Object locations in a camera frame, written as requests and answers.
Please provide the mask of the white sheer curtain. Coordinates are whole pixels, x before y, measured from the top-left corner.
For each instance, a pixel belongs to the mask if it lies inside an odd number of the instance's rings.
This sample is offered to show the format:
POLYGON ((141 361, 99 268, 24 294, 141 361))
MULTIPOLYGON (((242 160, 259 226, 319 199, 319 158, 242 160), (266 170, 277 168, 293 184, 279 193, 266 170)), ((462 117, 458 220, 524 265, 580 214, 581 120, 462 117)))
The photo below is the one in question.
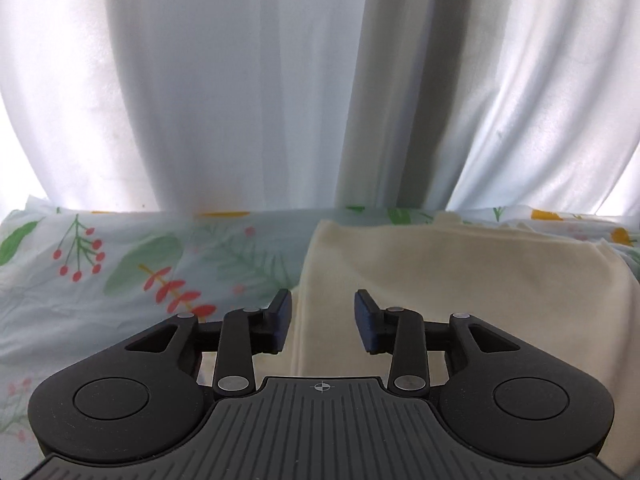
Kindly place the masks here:
POLYGON ((639 0, 1 0, 1 101, 97 210, 639 210, 639 0))

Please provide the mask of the floral light blue bedsheet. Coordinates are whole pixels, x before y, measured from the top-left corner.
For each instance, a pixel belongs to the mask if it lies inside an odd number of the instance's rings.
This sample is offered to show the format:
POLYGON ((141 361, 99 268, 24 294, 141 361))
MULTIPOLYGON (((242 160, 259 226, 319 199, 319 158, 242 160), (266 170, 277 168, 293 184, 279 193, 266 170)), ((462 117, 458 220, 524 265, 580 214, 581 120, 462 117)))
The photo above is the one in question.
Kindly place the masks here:
MULTIPOLYGON (((259 376, 293 368, 297 294, 314 231, 341 226, 528 226, 609 244, 639 284, 639 221, 529 207, 462 212, 347 207, 249 214, 99 214, 31 202, 1 226, 1 474, 18 479, 40 461, 27 420, 35 388, 67 365, 177 313, 218 321, 292 290, 284 351, 260 356, 259 376)), ((602 460, 618 472, 639 459, 639 378, 612 393, 615 422, 602 460)))

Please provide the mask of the cream knit sweater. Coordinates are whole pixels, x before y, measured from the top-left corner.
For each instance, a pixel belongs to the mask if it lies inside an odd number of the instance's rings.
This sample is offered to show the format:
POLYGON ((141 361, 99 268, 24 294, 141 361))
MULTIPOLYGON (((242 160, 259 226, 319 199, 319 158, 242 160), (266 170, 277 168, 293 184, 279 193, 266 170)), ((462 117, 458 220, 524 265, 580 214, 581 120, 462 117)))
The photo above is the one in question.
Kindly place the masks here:
POLYGON ((544 349, 618 391, 639 378, 639 284, 603 242, 528 226, 318 224, 297 294, 294 365, 299 375, 384 370, 363 351, 356 292, 383 307, 445 321, 471 313, 544 349))

